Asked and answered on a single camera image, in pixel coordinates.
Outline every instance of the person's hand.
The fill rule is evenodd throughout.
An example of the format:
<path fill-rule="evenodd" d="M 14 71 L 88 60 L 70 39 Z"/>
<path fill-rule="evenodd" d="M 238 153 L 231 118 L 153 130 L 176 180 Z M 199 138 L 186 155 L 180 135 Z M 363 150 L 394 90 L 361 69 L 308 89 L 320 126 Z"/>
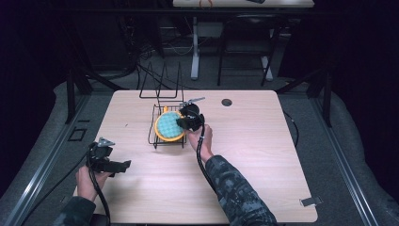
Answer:
<path fill-rule="evenodd" d="M 191 147 L 196 151 L 199 145 L 200 133 L 202 131 L 202 126 L 195 132 L 191 130 L 186 130 L 185 134 L 187 135 L 188 141 L 191 144 Z M 208 124 L 205 124 L 205 133 L 203 135 L 202 146 L 200 148 L 200 158 L 206 163 L 209 158 L 214 156 L 211 150 L 212 147 L 212 128 Z"/>
<path fill-rule="evenodd" d="M 103 189 L 105 180 L 112 173 L 111 172 L 94 172 L 97 183 L 100 189 Z M 97 197 L 97 191 L 94 189 L 94 185 L 91 182 L 88 167 L 83 166 L 76 172 L 76 183 L 77 183 L 77 195 L 87 200 L 94 202 Z"/>

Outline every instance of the black curtain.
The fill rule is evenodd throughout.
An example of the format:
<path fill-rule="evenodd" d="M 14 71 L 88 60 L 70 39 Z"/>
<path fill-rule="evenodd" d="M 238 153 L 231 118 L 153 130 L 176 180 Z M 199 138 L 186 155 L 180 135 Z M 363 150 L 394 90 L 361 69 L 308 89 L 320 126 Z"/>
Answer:
<path fill-rule="evenodd" d="M 65 81 L 53 24 L 34 1 L 0 5 L 0 76 L 3 196 L 54 107 L 54 87 Z"/>
<path fill-rule="evenodd" d="M 399 202 L 396 4 L 320 0 L 315 4 L 316 8 L 338 8 L 350 13 L 344 19 L 303 20 L 287 45 L 279 76 L 299 78 L 326 65 L 325 60 L 338 53 L 332 58 L 337 63 L 332 89 L 343 99 L 359 129 L 365 161 L 376 180 Z"/>

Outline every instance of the camera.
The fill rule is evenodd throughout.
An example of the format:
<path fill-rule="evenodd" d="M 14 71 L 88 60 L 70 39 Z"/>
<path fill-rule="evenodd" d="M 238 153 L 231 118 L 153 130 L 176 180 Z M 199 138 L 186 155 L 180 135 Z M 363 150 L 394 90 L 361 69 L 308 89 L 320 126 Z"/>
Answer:
<path fill-rule="evenodd" d="M 111 145 L 115 145 L 115 143 L 103 137 L 100 137 L 99 142 L 91 143 L 88 146 L 86 165 L 97 172 L 112 172 L 111 177 L 114 177 L 115 173 L 125 172 L 130 167 L 132 161 L 110 161 L 108 156 L 112 153 L 112 148 L 109 147 Z"/>
<path fill-rule="evenodd" d="M 200 108 L 197 105 L 185 105 L 179 111 L 184 117 L 176 122 L 183 129 L 196 131 L 205 123 L 205 118 L 200 114 Z"/>

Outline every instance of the wrist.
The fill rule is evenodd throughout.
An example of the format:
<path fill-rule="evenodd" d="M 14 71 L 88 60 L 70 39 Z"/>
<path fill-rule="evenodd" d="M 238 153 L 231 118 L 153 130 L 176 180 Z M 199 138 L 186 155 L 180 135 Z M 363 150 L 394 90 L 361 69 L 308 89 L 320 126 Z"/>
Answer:
<path fill-rule="evenodd" d="M 205 164 L 212 156 L 214 156 L 214 154 L 211 151 L 208 150 L 203 150 L 200 153 L 200 158 L 202 160 L 202 162 Z"/>
<path fill-rule="evenodd" d="M 94 202 L 97 198 L 97 192 L 81 192 L 80 194 L 78 192 L 77 195 L 92 202 Z"/>

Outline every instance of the yellow bowl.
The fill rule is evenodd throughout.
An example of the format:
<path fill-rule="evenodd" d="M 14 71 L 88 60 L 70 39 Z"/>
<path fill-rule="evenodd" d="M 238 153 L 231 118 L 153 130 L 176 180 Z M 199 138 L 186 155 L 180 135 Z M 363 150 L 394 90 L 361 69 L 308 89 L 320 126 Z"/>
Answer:
<path fill-rule="evenodd" d="M 184 136 L 184 129 L 177 124 L 176 120 L 182 117 L 179 111 L 168 111 L 168 107 L 165 106 L 164 113 L 155 121 L 155 134 L 164 141 L 179 140 Z"/>

